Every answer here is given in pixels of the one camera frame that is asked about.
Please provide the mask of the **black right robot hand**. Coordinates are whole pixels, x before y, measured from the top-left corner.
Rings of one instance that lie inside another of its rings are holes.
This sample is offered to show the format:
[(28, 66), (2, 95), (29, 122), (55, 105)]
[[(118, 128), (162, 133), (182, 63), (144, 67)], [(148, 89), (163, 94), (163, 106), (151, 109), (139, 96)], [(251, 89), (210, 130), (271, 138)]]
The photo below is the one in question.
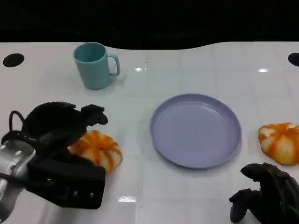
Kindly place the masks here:
[(299, 222), (299, 184), (293, 177), (268, 163), (248, 164), (241, 173), (259, 182), (260, 189), (242, 189), (229, 198), (231, 222), (242, 221), (248, 210), (262, 224)]

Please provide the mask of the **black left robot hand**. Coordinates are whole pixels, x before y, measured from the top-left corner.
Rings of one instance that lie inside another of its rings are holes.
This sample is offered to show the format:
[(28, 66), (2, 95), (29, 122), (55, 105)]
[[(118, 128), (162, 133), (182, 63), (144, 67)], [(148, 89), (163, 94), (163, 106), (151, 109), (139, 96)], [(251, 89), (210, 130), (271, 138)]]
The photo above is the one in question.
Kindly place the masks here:
[(39, 143), (38, 158), (90, 164), (87, 159), (72, 155), (68, 147), (85, 135), (88, 126), (108, 123), (104, 110), (93, 104), (77, 110), (71, 103), (48, 102), (29, 113), (22, 130)]

